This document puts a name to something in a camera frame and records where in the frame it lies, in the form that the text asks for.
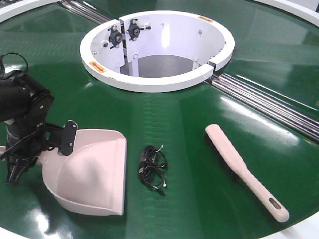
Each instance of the screw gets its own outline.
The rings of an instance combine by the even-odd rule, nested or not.
[[[140,30],[138,28],[134,28],[133,35],[138,36],[140,34]]]
[[[115,37],[115,41],[116,41],[117,43],[120,43],[120,42],[122,41],[122,36],[121,36],[121,35],[116,36],[116,37]]]

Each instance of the metal rod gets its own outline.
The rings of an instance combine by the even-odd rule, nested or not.
[[[249,98],[256,100],[257,102],[260,102],[261,104],[266,105],[271,110],[275,112],[279,112],[280,114],[288,118],[291,118],[298,123],[304,124],[305,126],[311,128],[312,130],[319,131],[319,124],[316,124],[316,122],[313,119],[310,119],[309,117],[306,117],[300,114],[299,112],[296,112],[288,108],[287,106],[275,101],[274,99],[271,99],[270,97],[256,90],[250,89],[248,86],[242,86],[240,82],[234,83],[231,79],[229,80],[224,77],[220,77],[220,79],[222,79],[222,81],[226,85],[233,87],[237,91],[241,92],[242,94],[244,94],[245,96]]]
[[[265,102],[267,102],[271,105],[275,105],[276,106],[275,109],[283,111],[296,119],[304,120],[306,123],[309,124],[309,126],[319,130],[319,122],[318,121],[315,121],[314,119],[287,107],[286,105],[280,103],[278,99],[275,100],[275,99],[271,98],[272,96],[270,96],[269,94],[261,92],[260,90],[256,89],[255,87],[252,87],[244,82],[241,82],[240,80],[238,80],[232,76],[229,76],[227,74],[221,75],[220,79],[233,83],[233,85],[235,87],[243,89],[247,93],[249,93],[251,95],[255,95],[257,98],[264,100]]]
[[[97,24],[102,24],[104,22],[107,22],[111,19],[107,18],[106,16],[100,14],[99,12],[82,5],[74,0],[62,0],[61,5],[68,9],[69,11],[80,15],[86,19],[91,20],[92,22],[95,22]]]
[[[291,109],[271,95],[226,74],[213,78],[211,85],[319,142],[318,121]]]

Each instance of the circular hole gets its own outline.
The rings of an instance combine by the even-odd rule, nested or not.
[[[171,55],[146,56],[138,59],[139,77],[158,78],[176,76],[192,70],[193,61]],[[130,75],[127,61],[121,67],[121,74]]]

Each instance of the brush handle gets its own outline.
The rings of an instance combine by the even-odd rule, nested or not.
[[[244,160],[219,125],[211,124],[205,130],[227,165],[246,183],[278,222],[286,222],[289,219],[287,209],[248,170]]]

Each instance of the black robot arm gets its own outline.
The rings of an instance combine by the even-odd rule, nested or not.
[[[7,162],[8,184],[17,185],[21,175],[33,167],[41,152],[59,148],[63,155],[73,151],[77,124],[69,120],[64,127],[47,123],[53,103],[51,92],[24,71],[5,74],[0,56],[0,121],[7,124],[6,151],[0,159]]]

